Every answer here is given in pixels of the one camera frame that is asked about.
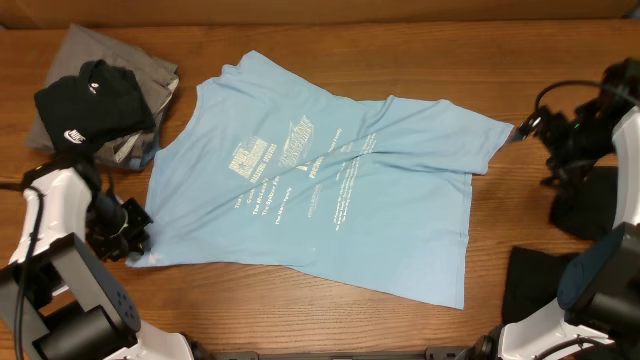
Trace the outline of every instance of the t-shirt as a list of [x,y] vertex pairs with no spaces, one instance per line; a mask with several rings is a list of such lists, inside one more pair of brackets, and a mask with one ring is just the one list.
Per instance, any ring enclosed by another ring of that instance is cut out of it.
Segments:
[[63,76],[34,100],[56,152],[93,153],[156,125],[134,73],[104,60],[84,63],[78,76]]
[[512,126],[449,101],[335,96],[252,51],[157,153],[133,266],[278,264],[462,308],[471,173]]

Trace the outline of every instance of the black cable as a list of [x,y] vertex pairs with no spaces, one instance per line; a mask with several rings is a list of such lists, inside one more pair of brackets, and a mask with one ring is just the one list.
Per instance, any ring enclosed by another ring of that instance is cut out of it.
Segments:
[[548,93],[549,91],[555,89],[555,88],[559,88],[562,86],[569,86],[569,85],[582,85],[582,86],[591,86],[591,87],[596,87],[596,88],[600,88],[604,91],[607,91],[611,94],[614,95],[618,95],[621,98],[627,100],[628,102],[632,103],[633,105],[640,107],[640,100],[634,98],[633,96],[622,92],[620,89],[615,88],[611,85],[607,85],[607,84],[602,84],[599,83],[597,81],[591,81],[591,80],[566,80],[566,81],[560,81],[554,84],[551,84],[549,86],[547,86],[546,88],[542,89],[542,91],[540,91],[540,93],[538,94],[538,96],[536,97],[536,102],[534,105],[534,111],[538,111],[540,109],[540,100],[542,100],[542,97]]
[[534,357],[534,360],[544,360],[547,357],[549,357],[550,355],[553,355],[555,353],[557,353],[560,350],[564,350],[568,347],[574,346],[574,345],[578,345],[580,346],[580,348],[582,349],[582,345],[583,344],[591,344],[595,347],[600,347],[603,349],[607,349],[608,351],[611,351],[614,354],[617,354],[617,352],[612,349],[609,346],[606,346],[605,344],[597,341],[597,340],[593,340],[593,339],[589,339],[589,338],[585,338],[585,337],[577,337],[573,340],[569,340],[569,341],[565,341],[563,343],[560,343],[558,345],[552,346],[550,348],[548,348],[547,350],[541,352],[538,356]]
[[[24,356],[22,354],[22,317],[23,317],[23,309],[24,309],[24,293],[27,287],[27,278],[29,275],[29,267],[31,265],[31,258],[33,257],[33,253],[36,249],[36,244],[38,242],[38,233],[40,231],[40,224],[42,223],[42,214],[44,213],[44,194],[40,189],[29,185],[26,187],[27,189],[33,190],[38,196],[38,212],[36,214],[36,219],[33,224],[33,230],[31,231],[31,238],[29,240],[29,247],[27,248],[27,253],[24,257],[24,262],[22,264],[22,272],[20,273],[20,279],[18,280],[18,296],[16,297],[16,308],[15,315],[13,319],[13,333],[14,333],[14,348],[16,351],[16,359],[23,360]],[[22,186],[20,184],[13,183],[0,183],[1,190],[12,190],[12,191],[22,191]]]

